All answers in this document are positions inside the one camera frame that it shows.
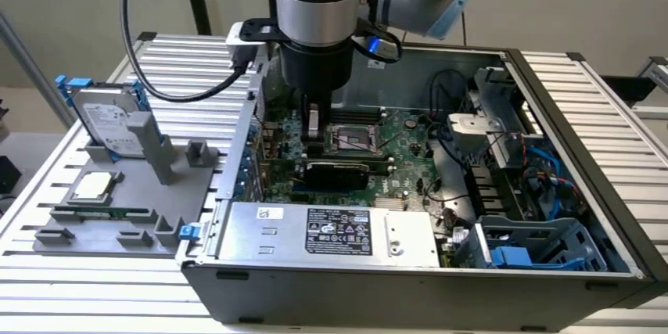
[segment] white wall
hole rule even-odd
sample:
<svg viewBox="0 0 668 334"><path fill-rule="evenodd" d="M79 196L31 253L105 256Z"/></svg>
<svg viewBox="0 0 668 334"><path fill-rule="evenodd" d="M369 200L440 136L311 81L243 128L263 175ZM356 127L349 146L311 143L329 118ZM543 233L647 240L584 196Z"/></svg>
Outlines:
<svg viewBox="0 0 668 334"><path fill-rule="evenodd" d="M668 55L668 0L469 0L465 15L469 45L581 52L601 74Z"/></svg>
<svg viewBox="0 0 668 334"><path fill-rule="evenodd" d="M48 79L57 74L107 79L123 58L119 4L120 0L0 0ZM135 33L195 33L188 0L131 0L129 12ZM0 84L31 85L4 47L0 70L9 73Z"/></svg>
<svg viewBox="0 0 668 334"><path fill-rule="evenodd" d="M213 32L267 15L267 0L207 0ZM632 74L649 55L668 54L668 0L471 0L468 43L579 51L605 74ZM119 0L0 0L45 76L107 78L123 56ZM132 30L195 33L188 0L132 0ZM448 42L460 43L459 26ZM0 48L3 85L27 85Z"/></svg>

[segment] blue latch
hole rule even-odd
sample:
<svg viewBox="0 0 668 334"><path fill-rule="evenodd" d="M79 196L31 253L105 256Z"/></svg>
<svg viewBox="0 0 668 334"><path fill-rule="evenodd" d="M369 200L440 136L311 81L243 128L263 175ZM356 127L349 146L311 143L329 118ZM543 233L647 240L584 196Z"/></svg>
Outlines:
<svg viewBox="0 0 668 334"><path fill-rule="evenodd" d="M75 101L72 100L72 96L69 95L69 92L67 91L65 80L67 80L67 76L64 74L61 74L59 77L55 78L55 84L56 84L56 87L59 88L60 95L63 95L63 99L65 100L67 106L73 107Z"/></svg>
<svg viewBox="0 0 668 334"><path fill-rule="evenodd" d="M93 84L93 79L87 78L87 77L75 77L69 82L65 84L69 88L73 89L85 89Z"/></svg>
<svg viewBox="0 0 668 334"><path fill-rule="evenodd" d="M180 240L197 240L200 238L200 226L193 226L192 224L184 224L180 227L179 239Z"/></svg>
<svg viewBox="0 0 668 334"><path fill-rule="evenodd" d="M584 258L577 257L563 264L533 264L527 248L499 246L492 250L492 264L497 268L573 271L584 266Z"/></svg>

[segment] motherboard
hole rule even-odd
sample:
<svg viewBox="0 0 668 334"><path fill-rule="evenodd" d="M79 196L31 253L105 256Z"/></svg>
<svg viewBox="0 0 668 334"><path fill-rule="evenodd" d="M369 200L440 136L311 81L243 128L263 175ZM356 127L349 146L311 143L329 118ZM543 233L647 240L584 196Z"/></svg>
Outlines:
<svg viewBox="0 0 668 334"><path fill-rule="evenodd" d="M439 177L428 146L433 123L408 110L379 117L372 124L331 124L325 131L323 163L345 161L369 169L368 184L355 190L305 186L296 171L305 160L299 114L267 122L265 140L272 144L265 144L265 201L423 210L423 190Z"/></svg>

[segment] hard drive label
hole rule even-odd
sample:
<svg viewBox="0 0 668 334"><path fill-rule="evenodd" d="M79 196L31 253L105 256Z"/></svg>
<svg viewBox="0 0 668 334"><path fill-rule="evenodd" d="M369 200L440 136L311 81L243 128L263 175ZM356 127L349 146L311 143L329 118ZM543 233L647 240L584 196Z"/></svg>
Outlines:
<svg viewBox="0 0 668 334"><path fill-rule="evenodd" d="M372 222L368 211L309 209L305 250L320 254L372 256Z"/></svg>
<svg viewBox="0 0 668 334"><path fill-rule="evenodd" d="M137 136L127 127L125 110L115 105L85 103L84 111L104 146L120 156L143 156Z"/></svg>

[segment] green circuit board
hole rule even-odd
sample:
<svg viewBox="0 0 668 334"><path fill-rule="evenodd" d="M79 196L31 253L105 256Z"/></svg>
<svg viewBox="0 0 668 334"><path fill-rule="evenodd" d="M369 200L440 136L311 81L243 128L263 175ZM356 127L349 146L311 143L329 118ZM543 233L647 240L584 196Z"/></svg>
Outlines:
<svg viewBox="0 0 668 334"><path fill-rule="evenodd" d="M429 121L420 123L420 115L411 111L391 111L387 119L375 126L377 137L375 153L348 148L339 150L341 156L360 159L372 154L376 158L391 156L393 158L392 171L387 176L369 177L367 189L348 192L312 192L301 189L300 180L295 174L296 163L301 158L300 119L292 114L281 120L281 158L267 160L267 185L265 201L269 203L311 203L319 205L365 206L373 207L377 199L401 199L407 210L423 210L423 196L417 192L417 181L421 179L424 187L436 179L437 172L432 157L427 152L427 131ZM407 120L415 122L415 127L405 126ZM331 140L325 135L325 148L331 148Z"/></svg>

